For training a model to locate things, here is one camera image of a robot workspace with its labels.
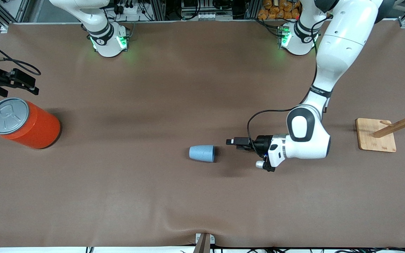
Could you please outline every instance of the square wooden base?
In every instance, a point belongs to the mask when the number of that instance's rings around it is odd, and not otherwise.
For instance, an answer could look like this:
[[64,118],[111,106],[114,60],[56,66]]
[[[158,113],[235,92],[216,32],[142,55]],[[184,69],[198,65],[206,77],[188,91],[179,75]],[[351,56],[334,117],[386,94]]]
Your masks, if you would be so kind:
[[395,137],[393,133],[381,138],[374,138],[372,133],[385,128],[386,125],[380,123],[380,119],[358,118],[355,120],[357,126],[357,137],[359,138],[359,148],[362,150],[372,150],[381,152],[396,152]]

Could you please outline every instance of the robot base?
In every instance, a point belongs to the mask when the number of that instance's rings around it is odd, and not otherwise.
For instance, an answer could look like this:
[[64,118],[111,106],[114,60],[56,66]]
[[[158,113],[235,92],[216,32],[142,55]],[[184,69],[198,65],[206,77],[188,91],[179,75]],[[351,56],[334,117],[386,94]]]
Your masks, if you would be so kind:
[[107,41],[106,45],[98,45],[93,42],[95,52],[104,57],[117,56],[122,51],[127,51],[129,45],[129,30],[117,22],[110,22],[114,26],[114,35]]
[[302,42],[301,39],[298,36],[296,36],[294,29],[295,25],[293,23],[287,23],[284,24],[283,26],[288,27],[288,32],[290,33],[290,36],[288,37],[286,43],[281,44],[281,47],[285,48],[288,52],[296,56],[303,56],[309,53],[314,46],[313,43]]
[[355,120],[357,126],[357,137],[359,138],[359,148],[362,150],[381,151],[393,153],[397,151],[395,137],[393,133],[381,138],[371,136],[374,132],[387,127],[380,123],[379,119],[358,118]]

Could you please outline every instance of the black strap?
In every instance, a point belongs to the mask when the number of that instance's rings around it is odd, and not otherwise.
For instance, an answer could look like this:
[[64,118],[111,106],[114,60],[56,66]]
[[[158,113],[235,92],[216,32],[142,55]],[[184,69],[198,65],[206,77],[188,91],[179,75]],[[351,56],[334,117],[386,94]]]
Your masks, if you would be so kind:
[[324,96],[325,98],[330,98],[332,95],[332,91],[325,91],[313,85],[310,86],[310,91],[312,91],[313,93],[317,93],[320,96]]

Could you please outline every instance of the robotic arm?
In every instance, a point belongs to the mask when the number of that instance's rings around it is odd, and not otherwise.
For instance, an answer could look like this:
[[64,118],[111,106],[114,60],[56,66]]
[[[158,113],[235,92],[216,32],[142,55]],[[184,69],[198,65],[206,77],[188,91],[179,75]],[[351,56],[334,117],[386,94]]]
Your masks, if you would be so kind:
[[129,36],[126,27],[109,22],[100,8],[109,0],[50,0],[50,2],[75,16],[82,22],[98,53],[104,57],[117,56],[127,50]]
[[326,18],[333,11],[333,19],[321,40],[316,56],[317,72],[313,84],[301,104],[287,115],[288,134],[258,136],[254,143],[249,138],[236,137],[226,144],[237,149],[255,150],[263,157],[256,167],[274,171],[286,158],[320,159],[329,153],[331,136],[321,121],[328,106],[334,85],[349,69],[361,52],[381,10],[383,0],[301,0],[301,18],[290,25],[290,39],[283,46],[293,54],[306,54],[313,46]]

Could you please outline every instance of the wooden stand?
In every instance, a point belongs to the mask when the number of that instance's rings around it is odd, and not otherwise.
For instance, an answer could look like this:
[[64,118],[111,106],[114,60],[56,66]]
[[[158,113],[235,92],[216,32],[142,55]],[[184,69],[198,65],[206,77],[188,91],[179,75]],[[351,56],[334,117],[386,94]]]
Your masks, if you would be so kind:
[[405,128],[405,118],[392,124],[388,120],[358,118],[357,136],[362,150],[396,152],[395,131]]

